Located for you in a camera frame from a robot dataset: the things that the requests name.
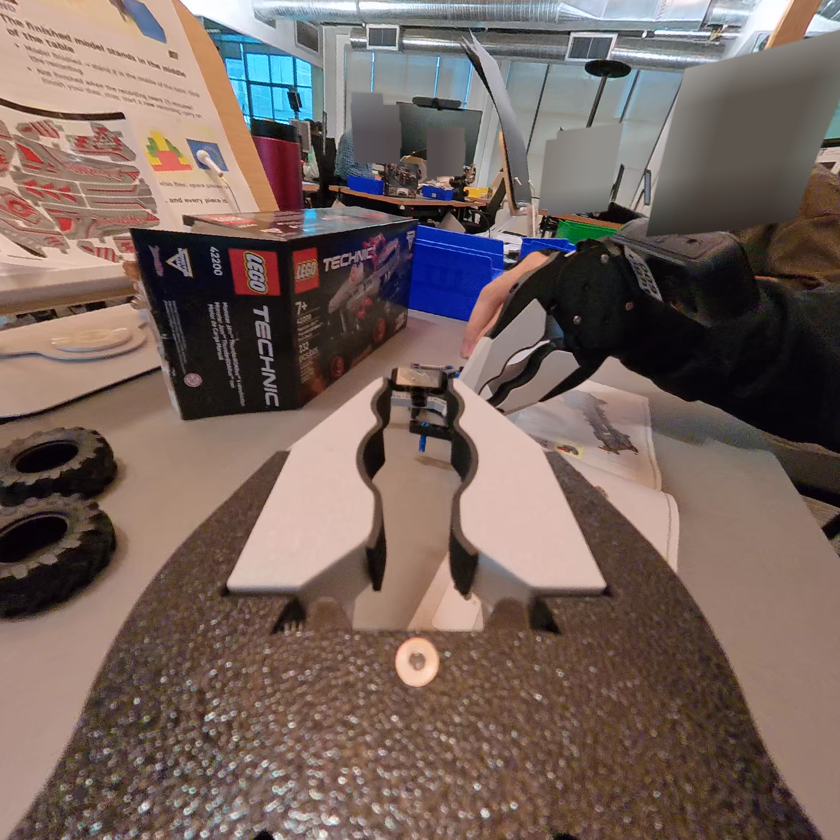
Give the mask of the partly built toy vehicle chassis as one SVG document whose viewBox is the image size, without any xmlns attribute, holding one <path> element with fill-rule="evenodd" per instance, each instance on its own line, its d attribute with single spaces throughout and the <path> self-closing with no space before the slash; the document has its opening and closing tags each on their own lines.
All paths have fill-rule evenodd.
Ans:
<svg viewBox="0 0 840 840">
<path fill-rule="evenodd" d="M 450 441 L 452 438 L 453 421 L 448 416 L 447 392 L 451 382 L 459 377 L 461 368 L 452 365 L 442 364 L 419 364 L 412 363 L 408 366 L 441 368 L 447 372 L 448 387 L 445 393 L 440 395 L 410 395 L 404 392 L 395 392 L 392 389 L 391 376 L 391 405 L 407 412 L 408 430 L 411 434 L 419 436 L 419 451 L 424 452 L 429 438 Z"/>
</svg>

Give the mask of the white plastic tray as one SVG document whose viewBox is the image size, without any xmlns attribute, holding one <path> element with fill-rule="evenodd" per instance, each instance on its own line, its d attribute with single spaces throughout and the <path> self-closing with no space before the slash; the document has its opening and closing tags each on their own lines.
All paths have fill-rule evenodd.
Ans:
<svg viewBox="0 0 840 840">
<path fill-rule="evenodd" d="M 44 413 L 160 365 L 148 319 L 128 303 L 4 330 L 2 421 Z"/>
</svg>

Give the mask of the black toy set box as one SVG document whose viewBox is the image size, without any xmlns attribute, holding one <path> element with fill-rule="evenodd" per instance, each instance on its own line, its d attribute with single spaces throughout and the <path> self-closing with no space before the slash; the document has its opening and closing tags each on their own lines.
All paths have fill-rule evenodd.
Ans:
<svg viewBox="0 0 840 840">
<path fill-rule="evenodd" d="M 133 227 L 184 421 L 296 410 L 405 328 L 417 220 L 357 206 Z"/>
</svg>

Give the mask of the wooden background desk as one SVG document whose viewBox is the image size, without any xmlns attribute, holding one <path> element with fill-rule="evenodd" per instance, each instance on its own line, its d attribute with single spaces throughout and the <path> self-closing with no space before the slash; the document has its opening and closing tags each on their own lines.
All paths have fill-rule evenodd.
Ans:
<svg viewBox="0 0 840 840">
<path fill-rule="evenodd" d="M 432 211 L 440 209 L 479 209 L 486 207 L 490 200 L 486 198 L 468 199 L 463 202 L 444 201 L 425 197 L 386 196 L 384 194 L 372 194 L 359 192 L 344 185 L 330 185 L 329 193 L 337 198 L 345 206 L 387 207 L 385 213 L 396 214 L 407 211 Z"/>
</svg>

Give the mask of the wooden display board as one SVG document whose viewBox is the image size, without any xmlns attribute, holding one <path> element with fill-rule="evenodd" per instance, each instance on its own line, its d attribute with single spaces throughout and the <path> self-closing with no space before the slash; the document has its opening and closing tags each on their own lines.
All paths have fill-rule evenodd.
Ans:
<svg viewBox="0 0 840 840">
<path fill-rule="evenodd" d="M 201 21 L 182 2 L 173 1 L 172 4 L 203 75 L 238 170 L 255 200 L 256 210 L 274 212 L 278 209 L 277 201 L 239 108 L 224 62 Z"/>
</svg>

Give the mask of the person's right forearm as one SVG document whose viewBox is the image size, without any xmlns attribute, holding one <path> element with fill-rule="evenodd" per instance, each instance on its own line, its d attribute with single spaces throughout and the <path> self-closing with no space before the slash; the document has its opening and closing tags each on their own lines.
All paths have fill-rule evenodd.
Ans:
<svg viewBox="0 0 840 840">
<path fill-rule="evenodd" d="M 673 396 L 838 453 L 838 287 L 758 289 L 754 308 L 708 327 L 647 299 L 613 357 Z"/>
</svg>

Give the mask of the person's right hand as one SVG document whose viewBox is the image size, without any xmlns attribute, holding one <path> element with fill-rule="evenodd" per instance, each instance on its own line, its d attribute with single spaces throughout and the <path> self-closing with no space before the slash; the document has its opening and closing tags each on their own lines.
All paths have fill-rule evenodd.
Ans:
<svg viewBox="0 0 840 840">
<path fill-rule="evenodd" d="M 481 290 L 461 340 L 459 354 L 462 359 L 467 360 L 470 357 L 478 341 L 492 328 L 511 289 L 528 273 L 537 270 L 548 260 L 547 252 L 531 252 Z"/>
</svg>

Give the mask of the silver ceiling duct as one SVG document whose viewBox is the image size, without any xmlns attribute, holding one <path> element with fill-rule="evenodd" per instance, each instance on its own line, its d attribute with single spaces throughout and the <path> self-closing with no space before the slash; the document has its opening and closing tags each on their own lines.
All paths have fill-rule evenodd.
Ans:
<svg viewBox="0 0 840 840">
<path fill-rule="evenodd" d="M 293 20 L 350 29 L 356 51 L 372 51 L 384 31 L 395 50 L 457 55 L 477 40 L 492 56 L 582 63 L 583 47 L 633 67 L 682 70 L 722 58 L 724 24 L 710 24 L 714 2 L 268 1 L 253 2 L 267 24 Z"/>
</svg>

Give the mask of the instruction booklet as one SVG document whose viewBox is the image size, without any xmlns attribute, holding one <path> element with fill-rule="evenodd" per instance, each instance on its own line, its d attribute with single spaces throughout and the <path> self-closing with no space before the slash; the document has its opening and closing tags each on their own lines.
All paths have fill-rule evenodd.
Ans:
<svg viewBox="0 0 840 840">
<path fill-rule="evenodd" d="M 544 450 L 569 460 L 678 572 L 679 510 L 663 491 L 647 398 L 588 381 L 508 418 Z M 483 625 L 483 605 L 457 593 L 444 558 L 410 629 L 472 631 Z"/>
</svg>

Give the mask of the red grey sticker sheet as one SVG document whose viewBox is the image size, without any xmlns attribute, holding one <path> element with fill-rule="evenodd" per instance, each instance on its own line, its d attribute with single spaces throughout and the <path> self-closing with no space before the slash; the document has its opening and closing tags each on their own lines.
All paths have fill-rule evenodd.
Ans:
<svg viewBox="0 0 840 840">
<path fill-rule="evenodd" d="M 1 252 L 10 270 L 119 265 L 162 198 L 122 112 L 2 99 Z"/>
</svg>

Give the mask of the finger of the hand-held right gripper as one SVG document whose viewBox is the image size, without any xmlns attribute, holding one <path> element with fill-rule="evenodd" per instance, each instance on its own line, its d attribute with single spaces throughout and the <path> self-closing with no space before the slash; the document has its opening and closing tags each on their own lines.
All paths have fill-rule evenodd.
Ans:
<svg viewBox="0 0 840 840">
<path fill-rule="evenodd" d="M 530 301 L 519 314 L 500 322 L 476 345 L 467 362 L 467 386 L 480 396 L 505 396 L 506 383 L 520 371 L 538 347 L 564 349 L 564 331 L 539 301 Z M 564 382 L 548 396 L 563 393 Z"/>
<path fill-rule="evenodd" d="M 506 383 L 504 412 L 534 405 L 579 368 L 574 355 L 558 346 L 542 346 L 530 353 L 522 368 Z"/>
</svg>

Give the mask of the printed instruction sheet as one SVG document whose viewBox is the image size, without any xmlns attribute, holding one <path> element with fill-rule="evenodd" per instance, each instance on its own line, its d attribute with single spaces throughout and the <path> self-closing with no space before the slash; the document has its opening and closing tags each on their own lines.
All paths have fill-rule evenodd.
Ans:
<svg viewBox="0 0 840 840">
<path fill-rule="evenodd" d="M 2 2 L 1 99 L 122 112 L 162 198 L 158 228 L 256 210 L 172 2 Z"/>
</svg>

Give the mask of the black rubber toy tire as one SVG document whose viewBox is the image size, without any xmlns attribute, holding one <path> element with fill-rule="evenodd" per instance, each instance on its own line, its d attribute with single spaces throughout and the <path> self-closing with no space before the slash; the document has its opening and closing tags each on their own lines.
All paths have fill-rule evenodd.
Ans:
<svg viewBox="0 0 840 840">
<path fill-rule="evenodd" d="M 1 508 L 1 617 L 41 613 L 89 585 L 116 550 L 110 517 L 79 495 Z"/>
<path fill-rule="evenodd" d="M 1 502 L 16 506 L 55 494 L 92 498 L 118 474 L 112 447 L 98 431 L 58 427 L 16 439 L 1 450 Z"/>
</svg>

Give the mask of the green plastic bin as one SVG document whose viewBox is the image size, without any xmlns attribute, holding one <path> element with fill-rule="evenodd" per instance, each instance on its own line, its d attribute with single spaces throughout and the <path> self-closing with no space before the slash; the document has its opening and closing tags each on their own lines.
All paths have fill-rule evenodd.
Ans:
<svg viewBox="0 0 840 840">
<path fill-rule="evenodd" d="M 587 239 L 613 236 L 621 226 L 621 224 L 603 222 L 588 217 L 561 216 L 558 219 L 554 238 L 565 240 L 576 246 Z"/>
</svg>

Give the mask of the maroon tumbler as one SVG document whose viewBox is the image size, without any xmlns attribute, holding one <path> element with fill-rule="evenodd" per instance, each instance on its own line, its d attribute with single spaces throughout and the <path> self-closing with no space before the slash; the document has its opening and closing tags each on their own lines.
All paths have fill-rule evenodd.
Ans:
<svg viewBox="0 0 840 840">
<path fill-rule="evenodd" d="M 252 118 L 250 132 L 279 210 L 302 210 L 299 132 L 287 123 L 257 118 Z"/>
</svg>

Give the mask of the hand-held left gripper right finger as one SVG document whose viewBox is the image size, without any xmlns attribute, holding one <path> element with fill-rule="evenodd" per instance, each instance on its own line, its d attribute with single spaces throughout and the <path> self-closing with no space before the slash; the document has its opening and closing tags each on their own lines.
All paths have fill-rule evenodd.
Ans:
<svg viewBox="0 0 840 840">
<path fill-rule="evenodd" d="M 548 454 L 460 379 L 448 386 L 452 502 L 448 558 L 456 591 L 526 613 L 542 599 L 600 596 L 607 583 Z"/>
</svg>

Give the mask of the black computer monitor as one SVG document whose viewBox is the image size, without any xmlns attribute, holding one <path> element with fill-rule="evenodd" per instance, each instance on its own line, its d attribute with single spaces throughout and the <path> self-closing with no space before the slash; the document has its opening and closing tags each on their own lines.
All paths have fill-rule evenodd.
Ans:
<svg viewBox="0 0 840 840">
<path fill-rule="evenodd" d="M 397 107 L 401 122 L 403 156 L 426 149 L 428 129 L 460 127 L 465 130 L 465 164 L 474 164 L 482 111 L 466 108 L 438 109 L 405 101 L 399 101 Z"/>
</svg>

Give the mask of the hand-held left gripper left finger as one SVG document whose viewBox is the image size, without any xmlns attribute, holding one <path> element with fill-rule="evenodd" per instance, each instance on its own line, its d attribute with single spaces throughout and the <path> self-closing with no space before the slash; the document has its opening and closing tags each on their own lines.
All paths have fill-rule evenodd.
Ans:
<svg viewBox="0 0 840 840">
<path fill-rule="evenodd" d="M 305 611 L 330 599 L 355 628 L 398 629 L 385 604 L 385 521 L 374 483 L 391 409 L 391 381 L 375 378 L 289 448 L 228 594 L 285 596 Z"/>
</svg>

